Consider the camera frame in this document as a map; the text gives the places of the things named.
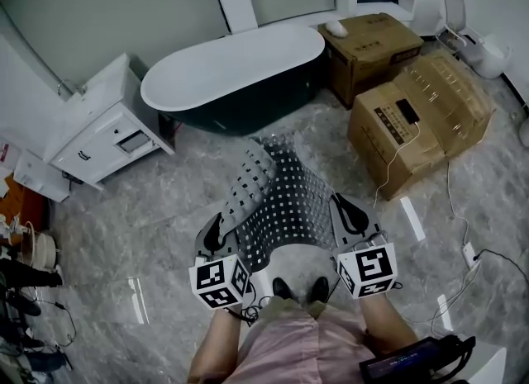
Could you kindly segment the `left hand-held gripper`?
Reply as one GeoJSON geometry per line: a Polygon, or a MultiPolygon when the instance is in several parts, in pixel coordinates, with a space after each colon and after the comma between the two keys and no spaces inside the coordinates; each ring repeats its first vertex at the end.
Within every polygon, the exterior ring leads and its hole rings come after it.
{"type": "Polygon", "coordinates": [[[202,262],[188,269],[193,294],[210,310],[215,311],[243,302],[250,273],[239,253],[236,230],[221,234],[222,214],[214,215],[198,232],[195,239],[197,256],[215,256],[218,260],[202,262]]]}

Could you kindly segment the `grey perforated bath mat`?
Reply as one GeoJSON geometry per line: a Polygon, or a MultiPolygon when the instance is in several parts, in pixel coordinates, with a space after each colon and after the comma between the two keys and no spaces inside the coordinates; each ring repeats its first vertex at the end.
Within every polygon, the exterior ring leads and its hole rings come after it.
{"type": "Polygon", "coordinates": [[[220,213],[218,243],[233,243],[253,273],[288,244],[336,248],[331,187],[299,157],[293,135],[252,136],[220,213]]]}

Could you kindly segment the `person's left forearm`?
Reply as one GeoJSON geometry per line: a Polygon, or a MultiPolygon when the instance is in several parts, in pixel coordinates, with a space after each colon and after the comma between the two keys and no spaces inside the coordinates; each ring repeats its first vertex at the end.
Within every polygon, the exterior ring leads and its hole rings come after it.
{"type": "Polygon", "coordinates": [[[215,311],[193,357],[188,384],[221,384],[236,369],[241,319],[227,310],[215,311]]]}

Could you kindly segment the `person's right forearm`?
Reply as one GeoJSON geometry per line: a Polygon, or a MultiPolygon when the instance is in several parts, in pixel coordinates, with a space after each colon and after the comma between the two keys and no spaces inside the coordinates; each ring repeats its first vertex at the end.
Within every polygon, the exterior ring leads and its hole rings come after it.
{"type": "Polygon", "coordinates": [[[419,338],[384,294],[360,299],[365,344],[377,357],[406,348],[419,338]]]}

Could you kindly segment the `person's right black shoe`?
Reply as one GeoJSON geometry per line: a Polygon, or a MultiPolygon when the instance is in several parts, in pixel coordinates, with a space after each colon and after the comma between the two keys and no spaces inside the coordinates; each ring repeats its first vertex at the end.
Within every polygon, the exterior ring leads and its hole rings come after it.
{"type": "Polygon", "coordinates": [[[308,293],[307,303],[321,302],[326,304],[329,297],[329,282],[326,277],[319,277],[308,293]]]}

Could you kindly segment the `person's olive trousers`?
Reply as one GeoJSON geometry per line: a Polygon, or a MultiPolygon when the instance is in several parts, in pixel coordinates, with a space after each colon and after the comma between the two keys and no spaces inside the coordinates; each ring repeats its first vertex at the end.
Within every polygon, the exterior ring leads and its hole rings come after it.
{"type": "Polygon", "coordinates": [[[280,318],[312,318],[316,320],[327,308],[327,304],[321,301],[311,302],[308,306],[302,306],[294,299],[283,299],[272,296],[269,302],[260,310],[260,321],[272,321],[280,318]]]}

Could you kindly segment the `person's pink shirt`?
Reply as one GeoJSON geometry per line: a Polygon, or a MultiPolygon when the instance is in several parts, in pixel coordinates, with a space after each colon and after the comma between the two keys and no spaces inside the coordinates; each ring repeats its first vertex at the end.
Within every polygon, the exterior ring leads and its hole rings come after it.
{"type": "Polygon", "coordinates": [[[316,320],[259,320],[222,384],[363,384],[360,363],[373,356],[357,317],[327,305],[316,320]]]}

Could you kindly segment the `black device with screen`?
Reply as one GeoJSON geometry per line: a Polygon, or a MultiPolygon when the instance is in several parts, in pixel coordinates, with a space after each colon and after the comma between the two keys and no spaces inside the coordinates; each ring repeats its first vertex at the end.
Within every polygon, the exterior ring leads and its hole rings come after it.
{"type": "Polygon", "coordinates": [[[469,362],[476,338],[427,337],[395,352],[360,363],[364,384],[469,384],[458,374],[469,362]]]}

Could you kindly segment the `plastic-wrapped cardboard box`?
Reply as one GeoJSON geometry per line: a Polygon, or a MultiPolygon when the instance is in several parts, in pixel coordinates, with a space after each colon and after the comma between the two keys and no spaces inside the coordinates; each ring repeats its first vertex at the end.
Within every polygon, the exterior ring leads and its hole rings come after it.
{"type": "Polygon", "coordinates": [[[493,107],[482,86],[448,51],[434,50],[404,67],[393,82],[451,159],[478,144],[493,107]]]}

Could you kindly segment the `plain brown cardboard box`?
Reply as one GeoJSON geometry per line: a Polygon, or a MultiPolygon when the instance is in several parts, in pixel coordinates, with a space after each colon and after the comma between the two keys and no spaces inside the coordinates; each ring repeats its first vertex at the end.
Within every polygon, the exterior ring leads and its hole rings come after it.
{"type": "Polygon", "coordinates": [[[355,96],[384,83],[420,53],[424,40],[387,13],[350,17],[339,21],[346,38],[332,36],[325,24],[318,27],[325,41],[323,62],[326,85],[346,107],[355,96]]]}

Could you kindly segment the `dark green white bathtub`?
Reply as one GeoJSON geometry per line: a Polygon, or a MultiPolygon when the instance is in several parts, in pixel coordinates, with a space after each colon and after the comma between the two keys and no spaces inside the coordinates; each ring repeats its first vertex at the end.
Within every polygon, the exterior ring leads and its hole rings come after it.
{"type": "Polygon", "coordinates": [[[141,82],[144,102],[176,121],[251,135],[307,105],[321,86],[323,36],[310,26],[267,26],[166,56],[141,82]]]}

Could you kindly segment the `small white cabinet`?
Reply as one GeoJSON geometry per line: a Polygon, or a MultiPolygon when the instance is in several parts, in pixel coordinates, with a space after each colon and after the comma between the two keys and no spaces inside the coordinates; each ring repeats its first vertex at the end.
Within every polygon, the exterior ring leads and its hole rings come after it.
{"type": "Polygon", "coordinates": [[[29,151],[22,151],[13,174],[14,181],[55,202],[69,196],[69,180],[62,172],[29,151]]]}

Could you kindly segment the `white rounded plastic object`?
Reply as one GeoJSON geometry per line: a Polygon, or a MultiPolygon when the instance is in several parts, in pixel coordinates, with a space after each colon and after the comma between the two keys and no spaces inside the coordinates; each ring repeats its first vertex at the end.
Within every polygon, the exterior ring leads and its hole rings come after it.
{"type": "Polygon", "coordinates": [[[346,38],[348,36],[348,30],[338,21],[328,21],[325,23],[326,30],[337,38],[346,38]]]}

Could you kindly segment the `white rounded fixture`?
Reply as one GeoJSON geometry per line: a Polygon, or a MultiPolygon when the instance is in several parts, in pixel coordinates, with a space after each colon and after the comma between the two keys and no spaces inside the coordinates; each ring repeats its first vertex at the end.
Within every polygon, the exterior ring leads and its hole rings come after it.
{"type": "Polygon", "coordinates": [[[509,65],[512,48],[494,34],[479,37],[476,48],[478,56],[472,64],[473,70],[486,79],[501,76],[509,65]]]}

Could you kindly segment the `white chair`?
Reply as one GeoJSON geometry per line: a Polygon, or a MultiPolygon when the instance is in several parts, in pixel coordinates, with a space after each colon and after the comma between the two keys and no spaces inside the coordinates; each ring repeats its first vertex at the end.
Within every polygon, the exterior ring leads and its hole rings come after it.
{"type": "Polygon", "coordinates": [[[436,39],[449,51],[461,51],[468,44],[483,44],[484,38],[467,26],[465,0],[441,0],[441,25],[436,39]]]}

